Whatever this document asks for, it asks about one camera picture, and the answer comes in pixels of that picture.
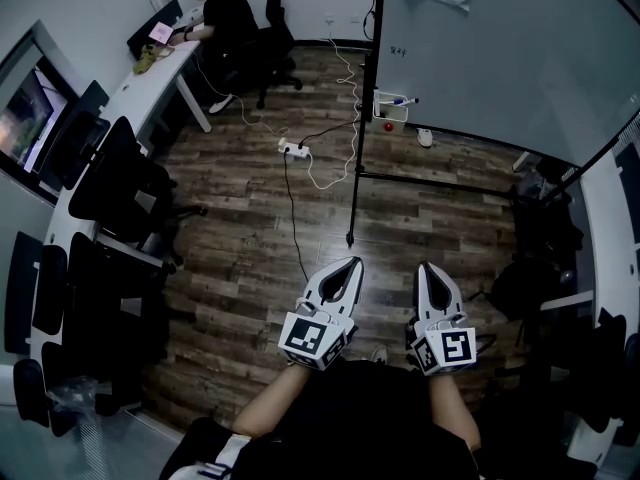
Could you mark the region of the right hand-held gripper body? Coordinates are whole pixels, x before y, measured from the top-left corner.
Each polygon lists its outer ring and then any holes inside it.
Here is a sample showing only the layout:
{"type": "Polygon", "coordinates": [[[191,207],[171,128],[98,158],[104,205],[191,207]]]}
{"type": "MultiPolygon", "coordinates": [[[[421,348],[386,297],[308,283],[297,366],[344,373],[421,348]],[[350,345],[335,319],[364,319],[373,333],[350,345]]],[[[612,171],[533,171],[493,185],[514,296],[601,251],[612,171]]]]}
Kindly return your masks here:
{"type": "Polygon", "coordinates": [[[477,360],[475,328],[464,311],[428,318],[415,310],[405,336],[406,360],[424,376],[451,374],[477,360]]]}

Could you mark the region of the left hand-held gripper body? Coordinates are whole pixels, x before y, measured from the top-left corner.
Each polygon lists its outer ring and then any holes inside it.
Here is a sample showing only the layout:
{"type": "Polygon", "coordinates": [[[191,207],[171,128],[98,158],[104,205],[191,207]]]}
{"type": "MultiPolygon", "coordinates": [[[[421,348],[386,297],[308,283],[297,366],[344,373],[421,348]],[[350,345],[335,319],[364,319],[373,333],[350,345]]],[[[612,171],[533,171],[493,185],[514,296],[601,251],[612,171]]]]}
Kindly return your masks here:
{"type": "Polygon", "coordinates": [[[293,363],[326,370],[355,333],[354,307],[353,300],[321,305],[298,298],[295,310],[286,315],[279,349],[293,363]]]}

